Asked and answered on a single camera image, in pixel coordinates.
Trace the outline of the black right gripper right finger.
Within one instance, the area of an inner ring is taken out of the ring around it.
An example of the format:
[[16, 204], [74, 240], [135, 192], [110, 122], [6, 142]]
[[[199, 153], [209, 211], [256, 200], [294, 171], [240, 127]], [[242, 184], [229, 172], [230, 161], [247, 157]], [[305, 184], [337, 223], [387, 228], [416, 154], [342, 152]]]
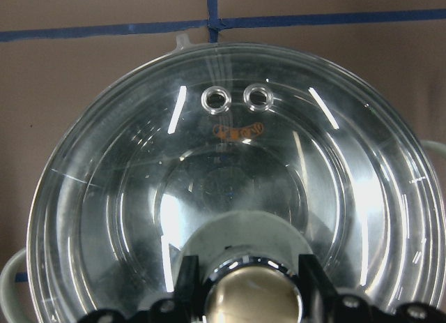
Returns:
[[307, 322], [332, 322], [332, 310], [338, 293], [315, 255], [298, 259], [299, 289], [303, 319]]

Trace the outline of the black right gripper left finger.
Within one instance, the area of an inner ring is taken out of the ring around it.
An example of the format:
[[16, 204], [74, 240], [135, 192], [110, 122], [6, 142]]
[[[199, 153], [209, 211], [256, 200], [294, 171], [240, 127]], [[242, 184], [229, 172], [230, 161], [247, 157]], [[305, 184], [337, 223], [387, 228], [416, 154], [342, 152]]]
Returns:
[[200, 279], [198, 255], [183, 257], [174, 288], [176, 322], [192, 322], [204, 314], [206, 288]]

